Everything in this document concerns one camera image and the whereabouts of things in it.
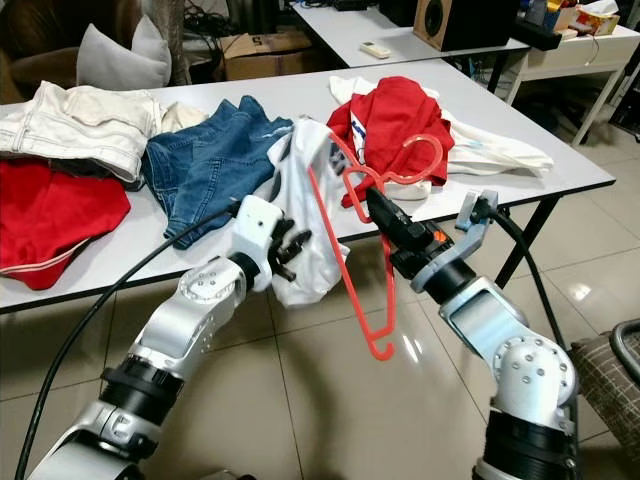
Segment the cream white jeans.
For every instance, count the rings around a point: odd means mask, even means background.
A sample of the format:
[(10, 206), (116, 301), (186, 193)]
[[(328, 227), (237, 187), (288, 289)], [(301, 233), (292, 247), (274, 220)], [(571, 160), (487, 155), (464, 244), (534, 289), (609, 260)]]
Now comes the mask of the cream white jeans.
[(92, 160), (136, 183), (146, 143), (163, 109), (146, 90), (63, 88), (41, 82), (31, 100), (0, 116), (0, 150), (59, 160)]

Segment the blue denim jeans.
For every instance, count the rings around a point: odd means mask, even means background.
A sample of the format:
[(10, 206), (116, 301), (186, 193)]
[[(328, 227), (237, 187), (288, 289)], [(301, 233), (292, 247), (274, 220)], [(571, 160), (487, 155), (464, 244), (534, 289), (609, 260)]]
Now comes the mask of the blue denim jeans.
[(270, 147), (293, 131), (291, 119), (270, 118), (260, 102), (243, 96), (221, 101), (215, 113), (180, 131), (147, 142), (143, 178), (166, 214), (165, 238), (200, 220), (205, 224), (175, 241), (187, 250), (230, 220), (230, 204), (251, 195), (275, 174)]

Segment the white side desk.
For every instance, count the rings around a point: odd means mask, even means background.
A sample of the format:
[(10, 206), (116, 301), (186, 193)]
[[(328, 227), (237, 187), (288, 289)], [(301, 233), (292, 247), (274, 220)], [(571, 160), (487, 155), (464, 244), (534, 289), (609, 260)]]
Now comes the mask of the white side desk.
[(561, 91), (549, 93), (548, 99), (559, 110), (570, 110), (566, 118), (576, 127), (570, 143), (577, 146), (602, 122), (614, 93), (628, 86), (634, 59), (640, 70), (640, 27), (617, 26), (611, 35), (563, 38), (552, 50), (532, 47), (513, 65), (515, 78), (506, 101), (515, 102), (526, 83), (554, 79)]

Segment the white table with remote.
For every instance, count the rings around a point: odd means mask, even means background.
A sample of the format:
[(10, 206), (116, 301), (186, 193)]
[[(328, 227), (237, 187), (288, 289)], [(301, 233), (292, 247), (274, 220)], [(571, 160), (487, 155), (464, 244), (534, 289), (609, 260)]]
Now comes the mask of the white table with remote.
[[(529, 46), (516, 40), (512, 35), (520, 20), (517, 20), (509, 32), (507, 45), (499, 47), (479, 47), (479, 49), (442, 52), (426, 44), (413, 33), (415, 13), (419, 0), (392, 0), (393, 3), (410, 5), (410, 26), (401, 27), (394, 24), (378, 9), (366, 9), (356, 12), (339, 12), (334, 6), (300, 6), (296, 12), (303, 22), (324, 44), (343, 61), (347, 67), (372, 67), (404, 61), (420, 61), (451, 58), (475, 58), (485, 54), (494, 56), (494, 65), (486, 87), (495, 95), (503, 96), (511, 86), (515, 73), (512, 72), (515, 61), (522, 58)], [(392, 50), (387, 60), (371, 58), (360, 50), (362, 42), (371, 41)]]

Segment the red garment with white trim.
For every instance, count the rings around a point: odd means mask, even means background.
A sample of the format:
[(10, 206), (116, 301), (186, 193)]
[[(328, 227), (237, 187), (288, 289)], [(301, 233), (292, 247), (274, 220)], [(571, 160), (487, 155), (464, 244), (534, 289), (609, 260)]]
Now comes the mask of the red garment with white trim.
[(131, 211), (119, 180), (58, 172), (46, 160), (3, 160), (0, 177), (0, 275), (32, 291), (54, 287)]

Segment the white shirt with black marks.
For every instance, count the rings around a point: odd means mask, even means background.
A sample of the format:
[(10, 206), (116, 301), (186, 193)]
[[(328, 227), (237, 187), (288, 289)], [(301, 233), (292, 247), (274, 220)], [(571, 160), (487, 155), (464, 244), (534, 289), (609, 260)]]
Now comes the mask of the white shirt with black marks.
[(292, 132), (268, 150), (276, 173), (266, 192), (271, 204), (294, 220), (294, 229), (312, 232), (300, 255), (285, 265), (294, 280), (271, 280), (276, 301), (287, 308), (301, 308), (314, 305), (342, 282), (307, 170), (310, 166), (315, 170), (325, 206), (333, 214), (343, 210), (346, 186), (339, 174), (352, 164), (352, 159), (335, 143), (329, 125), (308, 116), (297, 116), (292, 123)]

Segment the light grey pillow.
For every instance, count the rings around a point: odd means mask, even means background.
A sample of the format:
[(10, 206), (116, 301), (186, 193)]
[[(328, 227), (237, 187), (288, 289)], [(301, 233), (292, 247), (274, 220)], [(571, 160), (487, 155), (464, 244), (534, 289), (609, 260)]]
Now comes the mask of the light grey pillow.
[(172, 55), (160, 29), (142, 15), (131, 41), (124, 47), (96, 26), (88, 26), (79, 45), (77, 86), (100, 90), (154, 90), (172, 76)]

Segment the wooden speaker box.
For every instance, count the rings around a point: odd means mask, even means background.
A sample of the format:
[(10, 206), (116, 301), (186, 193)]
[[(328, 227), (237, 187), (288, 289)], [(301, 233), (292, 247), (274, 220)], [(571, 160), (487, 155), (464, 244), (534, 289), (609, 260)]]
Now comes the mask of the wooden speaker box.
[(435, 50), (508, 44), (521, 0), (419, 0), (413, 33)]

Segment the red plastic hanger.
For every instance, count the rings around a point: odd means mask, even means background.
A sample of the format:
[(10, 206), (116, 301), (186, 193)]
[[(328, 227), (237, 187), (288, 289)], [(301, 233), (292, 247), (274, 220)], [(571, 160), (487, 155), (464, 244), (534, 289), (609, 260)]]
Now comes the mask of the red plastic hanger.
[[(433, 172), (436, 165), (443, 164), (444, 148), (440, 145), (438, 138), (431, 136), (431, 134), (412, 134), (412, 136), (408, 137), (407, 140), (402, 143), (402, 150), (399, 152), (399, 155), (402, 157), (406, 155), (407, 152), (410, 151), (411, 145), (417, 142), (428, 143), (431, 150), (430, 163), (419, 173), (413, 175), (401, 175), (394, 172), (378, 173), (375, 172), (374, 169), (370, 169), (369, 166), (355, 163), (348, 166), (348, 168), (344, 169), (343, 172), (339, 174), (339, 178), (343, 180), (343, 184), (346, 186), (349, 197), (353, 200), (353, 207), (355, 207), (357, 218), (358, 220), (361, 220), (361, 223), (371, 224), (372, 220), (370, 219), (370, 216), (362, 210), (360, 202), (358, 202), (358, 195), (355, 192), (355, 187), (352, 186), (352, 180), (349, 179), (349, 175), (364, 174), (366, 178), (371, 180), (372, 186), (369, 189), (366, 189), (367, 195), (371, 195), (371, 193), (383, 193), (385, 183), (388, 182), (402, 184), (402, 186), (412, 186), (412, 184), (419, 183), (420, 180), (428, 178), (428, 175)], [(349, 269), (347, 268), (346, 257), (340, 253), (340, 242), (338, 241), (337, 233), (335, 233), (332, 219), (330, 219), (329, 209), (325, 206), (324, 197), (321, 196), (320, 186), (319, 183), (317, 183), (315, 170), (310, 166), (307, 173), (311, 186), (314, 188), (314, 197), (317, 209), (319, 209), (321, 219), (324, 221), (326, 236), (329, 238), (329, 243), (330, 246), (332, 246), (335, 261), (337, 261), (337, 265), (340, 270), (340, 275), (342, 275), (344, 285), (346, 285), (346, 289), (349, 294), (349, 302), (352, 303), (358, 323), (360, 323), (361, 332), (362, 335), (364, 335), (366, 346), (369, 348), (371, 356), (376, 358), (376, 360), (388, 361), (393, 357), (394, 352), (396, 352), (396, 347), (394, 347), (393, 343), (381, 344), (381, 340), (387, 338), (388, 335), (392, 334), (394, 330), (396, 330), (397, 306), (396, 269), (394, 269), (392, 264), (390, 264), (389, 239), (387, 237), (381, 238), (381, 250), (383, 250), (385, 257), (385, 279), (387, 279), (387, 321), (385, 321), (384, 326), (381, 326), (381, 328), (374, 329), (370, 324), (369, 317), (367, 317), (366, 312), (364, 311), (364, 307), (362, 307), (360, 303), (360, 298), (358, 298), (355, 283), (353, 283), (351, 274), (349, 274)]]

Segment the red shirt with white label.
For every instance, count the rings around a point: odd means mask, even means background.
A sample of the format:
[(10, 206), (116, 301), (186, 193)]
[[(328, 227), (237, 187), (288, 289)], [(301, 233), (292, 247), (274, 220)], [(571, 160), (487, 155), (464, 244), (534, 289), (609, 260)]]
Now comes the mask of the red shirt with white label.
[(356, 159), (374, 172), (419, 177), (413, 186), (392, 183), (396, 200), (425, 200), (431, 187), (447, 183), (449, 151), (454, 147), (451, 123), (438, 101), (421, 84), (403, 76), (379, 79), (329, 79), (338, 101), (326, 124)]

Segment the open brown cardboard box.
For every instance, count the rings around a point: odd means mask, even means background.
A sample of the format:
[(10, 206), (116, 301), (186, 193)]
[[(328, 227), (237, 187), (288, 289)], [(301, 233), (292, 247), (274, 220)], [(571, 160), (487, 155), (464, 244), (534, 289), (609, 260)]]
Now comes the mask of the open brown cardboard box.
[(218, 40), (228, 81), (305, 73), (312, 42), (306, 33), (233, 35)]

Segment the brown checked fabric chair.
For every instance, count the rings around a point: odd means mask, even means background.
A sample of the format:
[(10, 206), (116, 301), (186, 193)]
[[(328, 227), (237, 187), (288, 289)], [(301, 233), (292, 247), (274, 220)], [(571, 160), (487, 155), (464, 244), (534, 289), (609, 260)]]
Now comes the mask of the brown checked fabric chair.
[(640, 317), (572, 343), (581, 392), (620, 442), (630, 476), (640, 480)]

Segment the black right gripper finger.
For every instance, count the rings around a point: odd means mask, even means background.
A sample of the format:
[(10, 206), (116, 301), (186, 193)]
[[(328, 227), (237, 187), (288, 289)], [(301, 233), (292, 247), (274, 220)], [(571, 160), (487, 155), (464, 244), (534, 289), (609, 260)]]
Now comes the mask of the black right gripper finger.
[(389, 260), (393, 259), (399, 248), (410, 243), (410, 216), (406, 212), (372, 212), (371, 220), (387, 244)]
[(367, 215), (393, 246), (424, 246), (424, 225), (413, 221), (380, 189), (366, 191)]

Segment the beige folded garment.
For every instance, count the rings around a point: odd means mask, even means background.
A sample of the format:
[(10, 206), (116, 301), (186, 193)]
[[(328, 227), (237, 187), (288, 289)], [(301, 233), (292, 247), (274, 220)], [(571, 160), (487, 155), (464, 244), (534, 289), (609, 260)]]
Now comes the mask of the beige folded garment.
[(168, 108), (163, 109), (157, 122), (156, 134), (173, 133), (191, 128), (210, 118), (210, 114), (205, 110), (193, 108), (183, 102), (174, 102)]

